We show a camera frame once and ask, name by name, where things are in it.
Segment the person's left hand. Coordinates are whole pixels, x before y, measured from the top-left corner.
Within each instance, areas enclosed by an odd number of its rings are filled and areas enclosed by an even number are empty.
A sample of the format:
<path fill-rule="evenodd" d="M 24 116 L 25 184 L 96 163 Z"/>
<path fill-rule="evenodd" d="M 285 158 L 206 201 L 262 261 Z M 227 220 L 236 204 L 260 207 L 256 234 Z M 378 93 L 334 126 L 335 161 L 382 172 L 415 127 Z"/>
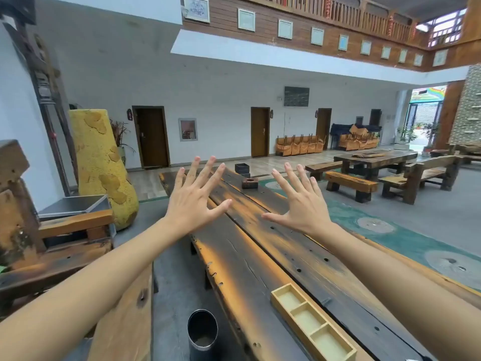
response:
<path fill-rule="evenodd" d="M 199 164 L 200 157 L 197 156 L 192 161 L 189 172 L 185 174 L 184 193 L 174 195 L 175 188 L 173 188 L 170 195 L 164 219 L 166 220 L 169 234 L 175 239 L 184 237 L 215 220 L 209 219 L 207 215 L 207 200 L 213 190 L 202 190 L 199 188 L 199 174 L 197 174 Z M 221 163 L 214 173 L 217 176 L 217 186 L 224 171 L 225 164 Z"/>

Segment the person's right hand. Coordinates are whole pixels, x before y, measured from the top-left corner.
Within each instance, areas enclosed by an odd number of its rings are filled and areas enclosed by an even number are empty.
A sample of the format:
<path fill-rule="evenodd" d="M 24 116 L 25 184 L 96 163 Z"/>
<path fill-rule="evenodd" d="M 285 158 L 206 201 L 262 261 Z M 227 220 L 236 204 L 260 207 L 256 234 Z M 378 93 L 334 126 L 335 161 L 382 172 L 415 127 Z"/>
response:
<path fill-rule="evenodd" d="M 297 165 L 296 169 L 297 176 L 304 186 L 304 193 L 302 194 L 298 194 L 296 191 L 292 192 L 292 186 L 288 178 L 282 176 L 276 169 L 272 170 L 273 177 L 287 195 L 289 226 L 285 227 L 312 238 L 321 238 L 333 227 L 328 206 L 324 198 L 323 203 L 312 203 L 310 201 L 310 193 L 312 192 L 310 178 L 301 164 Z"/>

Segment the row of orange wooden chairs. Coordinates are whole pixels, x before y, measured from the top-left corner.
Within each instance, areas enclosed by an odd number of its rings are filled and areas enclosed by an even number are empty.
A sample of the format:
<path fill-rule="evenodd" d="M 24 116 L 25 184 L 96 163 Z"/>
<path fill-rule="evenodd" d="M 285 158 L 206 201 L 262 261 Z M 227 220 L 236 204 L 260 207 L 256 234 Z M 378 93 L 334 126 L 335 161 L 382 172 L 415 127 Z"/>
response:
<path fill-rule="evenodd" d="M 310 134 L 308 136 L 277 137 L 275 155 L 277 156 L 296 156 L 311 153 L 321 153 L 327 143 L 327 138 Z"/>

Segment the pile of stacked wooden furniture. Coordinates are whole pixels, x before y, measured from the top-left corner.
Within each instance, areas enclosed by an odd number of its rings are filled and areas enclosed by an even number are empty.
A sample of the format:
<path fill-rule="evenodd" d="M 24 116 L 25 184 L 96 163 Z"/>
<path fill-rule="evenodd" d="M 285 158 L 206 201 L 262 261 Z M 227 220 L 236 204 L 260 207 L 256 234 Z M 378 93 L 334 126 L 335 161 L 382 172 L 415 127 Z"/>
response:
<path fill-rule="evenodd" d="M 342 151 L 368 150 L 378 147 L 381 141 L 381 126 L 332 124 L 329 136 L 331 149 Z"/>

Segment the dark rustic wooden table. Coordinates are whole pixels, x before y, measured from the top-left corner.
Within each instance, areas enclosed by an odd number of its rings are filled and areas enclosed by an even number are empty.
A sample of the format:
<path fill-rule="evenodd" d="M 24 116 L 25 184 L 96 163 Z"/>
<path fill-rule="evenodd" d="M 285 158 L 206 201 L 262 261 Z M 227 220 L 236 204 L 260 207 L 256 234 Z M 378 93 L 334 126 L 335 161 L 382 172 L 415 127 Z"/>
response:
<path fill-rule="evenodd" d="M 342 161 L 341 173 L 352 174 L 363 177 L 366 180 L 377 181 L 379 171 L 382 169 L 395 169 L 396 174 L 403 173 L 408 161 L 418 157 L 416 151 L 398 151 L 398 150 L 376 150 L 385 151 L 384 157 L 376 157 L 370 159 L 353 159 L 350 154 L 341 154 L 333 157 L 334 162 Z"/>

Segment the vase with dried plants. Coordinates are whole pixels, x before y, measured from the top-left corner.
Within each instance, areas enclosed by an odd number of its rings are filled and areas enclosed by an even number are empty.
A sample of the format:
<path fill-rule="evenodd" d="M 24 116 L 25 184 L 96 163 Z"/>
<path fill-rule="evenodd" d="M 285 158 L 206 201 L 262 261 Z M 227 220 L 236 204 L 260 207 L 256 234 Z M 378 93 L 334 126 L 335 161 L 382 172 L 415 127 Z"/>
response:
<path fill-rule="evenodd" d="M 120 121 L 114 121 L 110 119 L 110 125 L 113 133 L 113 137 L 115 139 L 116 145 L 117 145 L 117 150 L 119 152 L 119 155 L 121 156 L 121 160 L 123 164 L 126 164 L 126 153 L 125 153 L 125 147 L 128 147 L 133 153 L 135 153 L 135 149 L 128 145 L 127 143 L 123 143 L 123 139 L 126 136 L 127 133 L 130 132 L 128 129 L 128 123 L 125 122 L 120 122 Z"/>

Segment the tall yellow textured sculpture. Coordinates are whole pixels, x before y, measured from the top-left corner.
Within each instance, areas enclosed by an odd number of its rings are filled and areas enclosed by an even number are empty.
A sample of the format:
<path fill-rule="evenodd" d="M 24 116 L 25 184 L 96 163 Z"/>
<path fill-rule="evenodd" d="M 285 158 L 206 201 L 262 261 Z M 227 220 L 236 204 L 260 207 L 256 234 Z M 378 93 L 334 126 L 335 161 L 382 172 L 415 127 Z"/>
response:
<path fill-rule="evenodd" d="M 68 114 L 79 194 L 106 195 L 116 230 L 128 228 L 136 219 L 140 204 L 121 159 L 107 110 L 74 109 Z"/>

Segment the grey metal box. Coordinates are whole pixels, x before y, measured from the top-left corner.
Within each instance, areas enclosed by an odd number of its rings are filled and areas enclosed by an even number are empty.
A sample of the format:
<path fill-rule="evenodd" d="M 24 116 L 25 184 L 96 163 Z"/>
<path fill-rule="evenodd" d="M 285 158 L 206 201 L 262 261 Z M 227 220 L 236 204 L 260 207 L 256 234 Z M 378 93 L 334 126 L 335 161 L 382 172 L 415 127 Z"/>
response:
<path fill-rule="evenodd" d="M 64 197 L 38 212 L 40 222 L 111 209 L 106 194 Z"/>

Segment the metal cylinder cup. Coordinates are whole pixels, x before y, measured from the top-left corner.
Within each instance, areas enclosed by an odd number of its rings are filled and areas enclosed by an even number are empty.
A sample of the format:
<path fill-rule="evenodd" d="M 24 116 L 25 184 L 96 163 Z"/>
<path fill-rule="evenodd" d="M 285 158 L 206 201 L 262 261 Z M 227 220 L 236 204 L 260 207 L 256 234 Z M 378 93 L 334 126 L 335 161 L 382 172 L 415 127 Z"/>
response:
<path fill-rule="evenodd" d="M 188 319 L 189 361 L 219 361 L 217 338 L 219 327 L 206 309 L 195 310 Z"/>

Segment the row of small framed pictures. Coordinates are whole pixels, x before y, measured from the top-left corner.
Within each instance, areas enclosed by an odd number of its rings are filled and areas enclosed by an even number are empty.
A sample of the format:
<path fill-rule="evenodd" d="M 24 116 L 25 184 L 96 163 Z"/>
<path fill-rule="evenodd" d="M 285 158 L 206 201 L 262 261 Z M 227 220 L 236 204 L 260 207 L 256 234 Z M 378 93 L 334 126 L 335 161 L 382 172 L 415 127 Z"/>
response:
<path fill-rule="evenodd" d="M 256 34 L 262 43 L 309 51 L 326 56 L 357 60 L 384 66 L 428 71 L 442 68 L 434 66 L 435 53 L 421 50 L 317 22 L 270 8 L 254 10 L 255 31 L 241 16 L 243 32 Z"/>

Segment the carved wooden seat set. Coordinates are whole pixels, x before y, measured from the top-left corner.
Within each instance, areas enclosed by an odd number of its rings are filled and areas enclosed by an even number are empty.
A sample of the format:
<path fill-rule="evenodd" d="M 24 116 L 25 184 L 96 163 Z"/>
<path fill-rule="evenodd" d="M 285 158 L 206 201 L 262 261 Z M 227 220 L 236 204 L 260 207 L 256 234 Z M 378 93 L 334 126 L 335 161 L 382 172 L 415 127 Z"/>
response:
<path fill-rule="evenodd" d="M 446 155 L 460 156 L 465 164 L 471 164 L 472 162 L 481 163 L 481 141 L 466 141 L 456 144 L 447 143 L 443 149 L 430 151 L 431 158 Z"/>

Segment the large white framed picture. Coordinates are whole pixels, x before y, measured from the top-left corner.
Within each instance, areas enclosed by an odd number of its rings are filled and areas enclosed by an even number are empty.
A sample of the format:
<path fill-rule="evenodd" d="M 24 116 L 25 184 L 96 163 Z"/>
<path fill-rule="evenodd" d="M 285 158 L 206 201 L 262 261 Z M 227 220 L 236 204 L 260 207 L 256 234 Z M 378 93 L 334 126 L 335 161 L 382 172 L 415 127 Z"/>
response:
<path fill-rule="evenodd" d="M 209 0 L 183 0 L 182 15 L 185 19 L 210 23 Z"/>

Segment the brick column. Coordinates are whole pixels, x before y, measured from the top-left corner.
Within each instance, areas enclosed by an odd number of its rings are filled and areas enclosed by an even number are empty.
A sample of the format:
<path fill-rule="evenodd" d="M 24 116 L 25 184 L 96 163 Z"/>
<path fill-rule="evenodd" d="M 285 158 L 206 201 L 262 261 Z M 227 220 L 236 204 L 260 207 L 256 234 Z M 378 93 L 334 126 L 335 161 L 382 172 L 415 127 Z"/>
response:
<path fill-rule="evenodd" d="M 481 63 L 470 66 L 464 81 L 449 143 L 481 141 Z"/>

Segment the wooden balcony railing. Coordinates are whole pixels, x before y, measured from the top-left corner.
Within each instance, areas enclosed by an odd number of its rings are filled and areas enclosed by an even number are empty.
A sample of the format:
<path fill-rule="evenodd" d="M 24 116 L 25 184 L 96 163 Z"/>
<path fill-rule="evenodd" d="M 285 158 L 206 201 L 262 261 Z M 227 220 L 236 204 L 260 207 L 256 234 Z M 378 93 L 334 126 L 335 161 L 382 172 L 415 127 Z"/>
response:
<path fill-rule="evenodd" d="M 418 30 L 414 19 L 410 20 L 410 24 L 403 24 L 394 19 L 396 15 L 394 10 L 388 11 L 387 17 L 369 12 L 368 5 L 378 5 L 371 0 L 358 0 L 359 7 L 338 0 L 246 1 L 384 40 L 415 48 L 429 49 L 430 35 L 428 32 Z"/>

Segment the dark wall board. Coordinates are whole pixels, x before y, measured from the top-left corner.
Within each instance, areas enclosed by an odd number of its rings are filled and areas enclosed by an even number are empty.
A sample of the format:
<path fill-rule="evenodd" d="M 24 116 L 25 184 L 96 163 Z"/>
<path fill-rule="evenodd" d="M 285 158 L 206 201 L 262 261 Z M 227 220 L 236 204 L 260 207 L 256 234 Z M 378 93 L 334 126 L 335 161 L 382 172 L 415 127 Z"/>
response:
<path fill-rule="evenodd" d="M 310 88 L 299 86 L 285 86 L 283 96 L 284 107 L 308 107 Z"/>

